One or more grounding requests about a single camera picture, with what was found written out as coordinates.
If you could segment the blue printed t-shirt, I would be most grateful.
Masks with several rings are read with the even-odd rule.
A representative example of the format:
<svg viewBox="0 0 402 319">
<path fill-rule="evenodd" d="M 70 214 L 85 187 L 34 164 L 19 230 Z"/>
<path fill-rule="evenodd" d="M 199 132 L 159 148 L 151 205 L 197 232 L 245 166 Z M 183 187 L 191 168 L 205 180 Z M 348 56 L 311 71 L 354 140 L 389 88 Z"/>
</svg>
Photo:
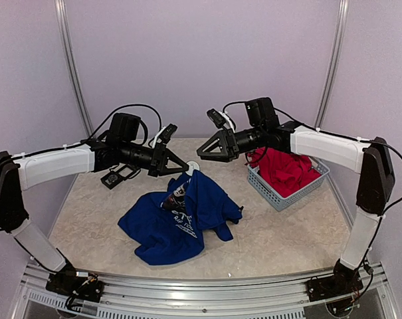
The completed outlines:
<svg viewBox="0 0 402 319">
<path fill-rule="evenodd" d="M 237 205 L 199 170 L 170 179 L 166 191 L 141 196 L 118 226 L 138 243 L 134 253 L 151 266 L 173 265 L 196 257 L 205 248 L 204 231 L 221 241 L 233 240 L 228 223 L 237 224 Z"/>
</svg>

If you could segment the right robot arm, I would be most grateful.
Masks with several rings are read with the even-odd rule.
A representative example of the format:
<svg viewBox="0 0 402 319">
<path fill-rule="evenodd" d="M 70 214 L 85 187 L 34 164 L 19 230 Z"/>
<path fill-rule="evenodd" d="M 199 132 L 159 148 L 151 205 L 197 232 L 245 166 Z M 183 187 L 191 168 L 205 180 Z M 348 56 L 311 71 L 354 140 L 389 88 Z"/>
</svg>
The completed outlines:
<svg viewBox="0 0 402 319">
<path fill-rule="evenodd" d="M 281 124 L 269 97 L 244 103 L 251 128 L 236 131 L 224 113 L 207 111 L 217 132 L 197 149 L 202 160 L 230 162 L 240 154 L 271 148 L 286 154 L 309 156 L 346 167 L 359 174 L 355 221 L 336 266 L 342 268 L 328 280 L 328 290 L 341 295 L 353 285 L 375 237 L 385 206 L 395 185 L 391 156 L 382 138 L 349 138 L 311 128 L 296 120 Z"/>
</svg>

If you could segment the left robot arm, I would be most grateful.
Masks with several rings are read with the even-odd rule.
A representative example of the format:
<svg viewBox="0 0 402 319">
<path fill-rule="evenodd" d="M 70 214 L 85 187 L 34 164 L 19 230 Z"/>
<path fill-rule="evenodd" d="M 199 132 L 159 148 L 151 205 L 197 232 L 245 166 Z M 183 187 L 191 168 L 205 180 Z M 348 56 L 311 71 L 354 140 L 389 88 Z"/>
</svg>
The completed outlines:
<svg viewBox="0 0 402 319">
<path fill-rule="evenodd" d="M 66 295 L 75 295 L 81 281 L 65 268 L 70 264 L 30 220 L 23 192 L 38 184 L 80 173 L 99 172 L 119 164 L 144 169 L 158 177 L 183 173 L 189 166 L 167 148 L 177 127 L 170 124 L 159 131 L 153 148 L 135 143 L 140 117 L 117 113 L 99 138 L 32 154 L 12 156 L 0 152 L 0 231 L 13 236 L 44 269 L 56 274 L 54 283 Z"/>
</svg>

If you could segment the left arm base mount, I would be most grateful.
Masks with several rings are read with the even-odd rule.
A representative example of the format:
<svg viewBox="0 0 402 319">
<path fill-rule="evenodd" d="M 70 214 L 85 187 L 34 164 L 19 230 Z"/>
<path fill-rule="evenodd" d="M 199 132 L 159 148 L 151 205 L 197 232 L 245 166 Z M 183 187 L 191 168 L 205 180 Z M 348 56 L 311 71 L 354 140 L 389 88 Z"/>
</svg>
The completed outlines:
<svg viewBox="0 0 402 319">
<path fill-rule="evenodd" d="M 98 279 L 97 275 L 90 272 L 62 270 L 49 275 L 46 289 L 63 296 L 99 302 L 104 290 L 104 283 Z"/>
</svg>

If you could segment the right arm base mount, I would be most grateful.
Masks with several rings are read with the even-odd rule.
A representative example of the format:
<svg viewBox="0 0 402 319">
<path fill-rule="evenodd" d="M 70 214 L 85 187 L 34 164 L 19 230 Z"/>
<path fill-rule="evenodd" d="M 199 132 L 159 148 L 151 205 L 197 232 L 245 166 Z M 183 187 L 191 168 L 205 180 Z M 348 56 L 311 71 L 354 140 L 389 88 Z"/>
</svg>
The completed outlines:
<svg viewBox="0 0 402 319">
<path fill-rule="evenodd" d="M 306 282 L 306 290 L 310 302 L 342 296 L 363 289 L 358 268 L 344 266 L 340 259 L 336 262 L 332 274 L 323 277 L 312 277 Z"/>
</svg>

